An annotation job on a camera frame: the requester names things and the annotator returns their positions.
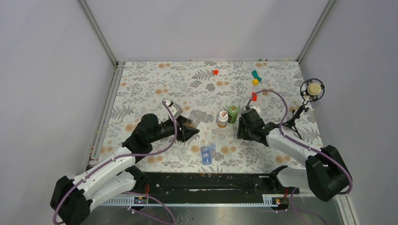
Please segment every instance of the white cap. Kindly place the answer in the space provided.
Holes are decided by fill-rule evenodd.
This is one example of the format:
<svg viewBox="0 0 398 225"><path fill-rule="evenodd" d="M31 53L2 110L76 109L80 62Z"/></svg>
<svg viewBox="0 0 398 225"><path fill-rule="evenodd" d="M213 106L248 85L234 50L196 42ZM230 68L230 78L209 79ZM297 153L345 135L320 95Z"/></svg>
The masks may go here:
<svg viewBox="0 0 398 225"><path fill-rule="evenodd" d="M218 121L220 121L220 122L226 122L226 121L228 121L228 112L227 111L221 111L219 114L218 114Z"/></svg>

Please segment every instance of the red cube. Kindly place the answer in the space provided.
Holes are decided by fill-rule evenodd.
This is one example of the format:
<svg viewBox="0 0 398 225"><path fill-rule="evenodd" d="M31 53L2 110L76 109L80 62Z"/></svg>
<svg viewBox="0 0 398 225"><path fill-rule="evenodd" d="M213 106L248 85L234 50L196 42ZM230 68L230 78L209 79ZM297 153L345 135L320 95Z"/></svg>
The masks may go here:
<svg viewBox="0 0 398 225"><path fill-rule="evenodd" d="M252 93L252 96L253 96L253 99L252 99L252 101L257 101L257 95L256 95L256 92L253 92L253 93Z"/></svg>

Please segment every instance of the floor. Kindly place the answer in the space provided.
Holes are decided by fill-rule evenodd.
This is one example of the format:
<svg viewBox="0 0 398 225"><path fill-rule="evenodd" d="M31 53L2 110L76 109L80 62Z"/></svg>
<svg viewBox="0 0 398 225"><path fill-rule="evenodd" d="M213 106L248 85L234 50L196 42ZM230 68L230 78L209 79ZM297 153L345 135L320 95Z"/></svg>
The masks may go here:
<svg viewBox="0 0 398 225"><path fill-rule="evenodd" d="M212 73L215 69L219 70L217 76ZM252 84L253 70L257 70L262 78L257 86ZM291 111L301 105L299 87L302 82L298 63L290 61L126 62L99 161L121 146L144 114L154 113L159 120L165 120L168 115L161 101L169 99L181 105L183 116L197 115L200 133L185 143L175 143L163 154L141 160L137 166L142 171L268 173L281 165L302 168L279 150L237 139L238 123L226 128L216 124L220 110L230 105L243 110L251 93L261 89L281 93L288 103L290 118ZM284 113L282 101L273 93L258 95L252 105L260 107L260 116L266 123L279 123ZM312 110L304 113L296 124L305 141L322 146ZM154 151L162 150L170 140L166 138L153 143ZM213 162L203 165L200 147L212 143L216 144Z"/></svg>

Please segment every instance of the green bottle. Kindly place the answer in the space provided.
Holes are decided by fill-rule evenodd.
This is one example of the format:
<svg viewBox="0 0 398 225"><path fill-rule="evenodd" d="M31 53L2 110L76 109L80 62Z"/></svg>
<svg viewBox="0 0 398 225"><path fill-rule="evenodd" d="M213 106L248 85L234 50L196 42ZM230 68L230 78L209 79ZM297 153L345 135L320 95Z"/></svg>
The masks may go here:
<svg viewBox="0 0 398 225"><path fill-rule="evenodd" d="M228 108L228 123L234 124L236 122L238 113L239 113L239 108L236 105L231 105Z"/></svg>

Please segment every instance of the table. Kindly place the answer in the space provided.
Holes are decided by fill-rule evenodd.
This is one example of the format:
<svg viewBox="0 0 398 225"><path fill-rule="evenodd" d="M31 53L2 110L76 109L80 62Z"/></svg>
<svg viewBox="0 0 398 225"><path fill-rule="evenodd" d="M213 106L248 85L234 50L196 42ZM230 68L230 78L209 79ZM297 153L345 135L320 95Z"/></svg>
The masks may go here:
<svg viewBox="0 0 398 225"><path fill-rule="evenodd" d="M212 70L218 69L214 76ZM251 72L257 70L262 81L254 86ZM146 113L154 113L159 120L167 119L161 101L169 99L183 109L183 116L199 115L199 134L185 143L137 163L144 172L201 172L201 173L269 173L281 165L303 168L296 160L279 150L254 141L236 138L238 122L219 128L216 117L220 110L247 104L252 92L261 89L278 91L293 109L302 103L299 88L303 77L297 62L290 61L142 61L125 62L111 118L106 130L99 161L117 150ZM279 123L284 106L271 92L260 94L256 102L265 123ZM303 139L314 146L322 141L314 112L310 110L297 120ZM153 143L153 151L166 147L171 138ZM211 165L203 165L200 147L215 143Z"/></svg>

